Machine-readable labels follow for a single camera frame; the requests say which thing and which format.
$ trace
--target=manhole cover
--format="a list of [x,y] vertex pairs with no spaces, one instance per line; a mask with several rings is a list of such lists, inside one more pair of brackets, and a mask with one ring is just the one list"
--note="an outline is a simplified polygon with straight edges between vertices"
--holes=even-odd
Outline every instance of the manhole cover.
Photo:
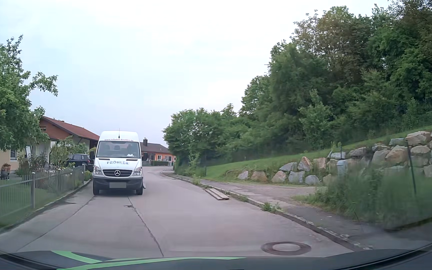
[[269,242],[261,246],[261,249],[270,254],[281,256],[301,255],[311,251],[311,247],[302,242]]

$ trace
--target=asphalt road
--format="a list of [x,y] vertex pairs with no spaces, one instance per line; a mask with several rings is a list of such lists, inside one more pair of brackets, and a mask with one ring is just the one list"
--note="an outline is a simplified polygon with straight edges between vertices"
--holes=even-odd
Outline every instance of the asphalt road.
[[[0,250],[67,250],[111,258],[278,256],[268,242],[307,244],[299,256],[351,250],[293,221],[235,199],[218,201],[200,187],[145,167],[143,195],[102,192],[92,184],[20,226],[0,234]],[[294,250],[278,245],[279,250]]]

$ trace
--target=house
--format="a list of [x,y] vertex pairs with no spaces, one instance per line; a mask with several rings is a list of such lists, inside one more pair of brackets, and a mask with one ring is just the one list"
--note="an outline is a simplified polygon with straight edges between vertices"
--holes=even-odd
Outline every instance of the house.
[[49,140],[47,142],[32,145],[31,154],[39,155],[41,153],[46,153],[48,162],[51,147],[56,144],[56,142],[68,138],[69,136],[72,136],[75,144],[86,144],[88,150],[95,147],[99,140],[98,135],[83,127],[47,116],[43,116],[41,120],[39,120],[39,128],[49,136]]
[[144,139],[140,145],[141,152],[148,153],[148,160],[150,161],[174,162],[174,159],[176,158],[171,154],[168,148],[161,144],[148,143],[147,139]]

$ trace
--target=van front bumper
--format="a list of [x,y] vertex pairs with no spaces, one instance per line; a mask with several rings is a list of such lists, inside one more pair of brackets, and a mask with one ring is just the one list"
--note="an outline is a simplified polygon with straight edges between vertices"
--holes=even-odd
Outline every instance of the van front bumper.
[[143,178],[106,178],[98,177],[93,175],[93,185],[96,185],[98,189],[110,189],[110,182],[126,182],[126,189],[140,189],[143,186]]

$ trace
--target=green stripe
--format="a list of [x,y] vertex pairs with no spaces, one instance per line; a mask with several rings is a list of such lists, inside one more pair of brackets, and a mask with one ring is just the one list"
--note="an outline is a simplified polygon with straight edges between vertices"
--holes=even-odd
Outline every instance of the green stripe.
[[141,260],[146,258],[122,258],[122,259],[112,259],[112,260],[105,260],[105,261],[129,261],[129,260]]
[[76,261],[82,261],[82,262],[85,262],[85,263],[97,263],[97,262],[101,262],[100,260],[95,260],[95,259],[91,259],[91,258],[88,258],[88,257],[85,257],[85,256],[74,254],[71,251],[52,250],[52,252],[56,253],[57,255],[64,256],[66,258],[73,259],[73,260],[76,260]]
[[116,267],[116,266],[125,266],[125,265],[135,265],[135,264],[143,264],[143,263],[152,263],[152,262],[163,262],[163,261],[179,261],[179,260],[189,260],[189,259],[208,259],[208,260],[234,260],[234,259],[243,259],[242,257],[176,257],[176,258],[160,258],[160,259],[148,259],[148,260],[134,260],[134,261],[120,261],[120,262],[106,262],[106,263],[98,263],[98,264],[86,264],[76,267],[70,268],[61,268],[58,270],[90,270],[97,268],[105,268],[105,267]]

